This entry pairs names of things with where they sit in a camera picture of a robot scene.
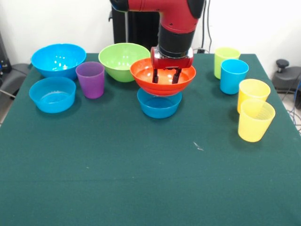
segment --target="cup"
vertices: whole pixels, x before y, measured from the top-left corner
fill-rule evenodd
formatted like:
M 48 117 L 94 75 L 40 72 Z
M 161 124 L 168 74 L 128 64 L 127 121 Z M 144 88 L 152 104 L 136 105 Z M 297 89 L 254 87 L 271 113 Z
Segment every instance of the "cup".
M 76 74 L 85 97 L 97 99 L 103 95 L 104 66 L 101 63 L 83 63 L 76 68 Z
M 260 141 L 275 118 L 272 105 L 260 99 L 248 99 L 241 105 L 238 134 L 248 142 Z
M 245 79 L 249 65 L 244 61 L 229 59 L 222 62 L 221 91 L 225 94 L 237 94 L 239 84 Z
M 239 84 L 239 95 L 237 111 L 240 113 L 241 104 L 251 98 L 260 99 L 266 101 L 268 99 L 271 89 L 263 81 L 257 79 L 246 79 Z
M 239 59 L 240 52 L 234 48 L 218 48 L 214 54 L 214 75 L 216 78 L 221 79 L 221 65 L 227 59 Z

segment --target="plastic bowl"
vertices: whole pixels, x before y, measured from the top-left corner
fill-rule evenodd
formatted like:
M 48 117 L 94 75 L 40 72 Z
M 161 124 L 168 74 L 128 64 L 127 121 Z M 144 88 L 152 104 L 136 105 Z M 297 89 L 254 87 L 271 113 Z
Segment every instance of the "plastic bowl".
M 104 48 L 98 56 L 105 71 L 120 82 L 134 81 L 131 65 L 137 60 L 150 57 L 147 48 L 133 43 L 118 43 Z
M 137 93 L 142 111 L 154 119 L 164 119 L 172 116 L 182 100 L 182 93 L 169 97 L 158 97 L 139 89 Z
M 46 78 L 36 82 L 29 96 L 46 113 L 59 113 L 70 108 L 75 99 L 74 81 L 64 77 Z
M 151 59 L 142 59 L 131 66 L 131 73 L 138 83 L 146 92 L 155 96 L 172 96 L 184 90 L 196 76 L 196 70 L 193 66 L 185 68 L 177 84 L 172 84 L 175 70 L 158 70 L 158 83 L 152 82 L 153 67 Z
M 45 77 L 76 79 L 75 69 L 86 59 L 83 48 L 73 44 L 55 44 L 39 49 L 32 56 L 32 65 Z

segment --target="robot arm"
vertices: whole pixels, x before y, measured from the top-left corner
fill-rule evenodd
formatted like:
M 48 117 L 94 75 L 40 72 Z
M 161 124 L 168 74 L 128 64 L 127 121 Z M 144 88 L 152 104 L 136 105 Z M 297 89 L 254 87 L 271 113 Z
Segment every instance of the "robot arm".
M 158 69 L 177 69 L 177 83 L 182 68 L 193 62 L 191 44 L 205 0 L 110 0 L 118 11 L 159 12 L 158 46 L 151 50 L 153 82 L 158 82 Z

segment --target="blue bowl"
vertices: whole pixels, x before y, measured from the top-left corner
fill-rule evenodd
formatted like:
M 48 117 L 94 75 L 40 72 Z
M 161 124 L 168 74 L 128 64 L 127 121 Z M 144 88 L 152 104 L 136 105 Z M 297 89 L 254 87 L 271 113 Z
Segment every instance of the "blue bowl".
M 76 79 L 75 69 L 86 59 L 83 48 L 73 44 L 55 44 L 39 49 L 32 56 L 32 65 L 46 78 Z
M 172 116 L 182 100 L 182 93 L 169 97 L 158 97 L 139 89 L 137 93 L 142 111 L 154 119 L 164 119 Z
M 46 113 L 59 113 L 70 108 L 75 99 L 74 81 L 64 77 L 46 78 L 36 82 L 29 96 Z

